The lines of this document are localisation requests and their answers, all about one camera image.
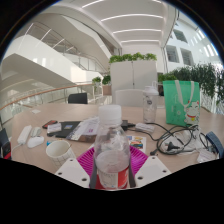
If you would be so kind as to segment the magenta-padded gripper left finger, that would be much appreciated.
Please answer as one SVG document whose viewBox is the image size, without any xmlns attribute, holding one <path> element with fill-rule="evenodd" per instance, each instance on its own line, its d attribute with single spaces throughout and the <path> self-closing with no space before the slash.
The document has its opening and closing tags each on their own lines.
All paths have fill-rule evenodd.
<svg viewBox="0 0 224 224">
<path fill-rule="evenodd" d="M 78 186 L 94 189 L 96 186 L 96 166 L 94 148 L 88 149 L 77 159 L 69 158 L 56 175 Z"/>
</svg>

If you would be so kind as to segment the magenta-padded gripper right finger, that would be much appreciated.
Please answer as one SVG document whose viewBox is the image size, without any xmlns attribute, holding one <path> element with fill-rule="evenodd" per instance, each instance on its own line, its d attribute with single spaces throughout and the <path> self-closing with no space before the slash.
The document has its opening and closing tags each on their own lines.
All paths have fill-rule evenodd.
<svg viewBox="0 0 224 224">
<path fill-rule="evenodd" d="M 130 147 L 130 152 L 129 184 L 131 188 L 143 187 L 171 174 L 157 156 L 147 156 L 133 146 Z"/>
</svg>

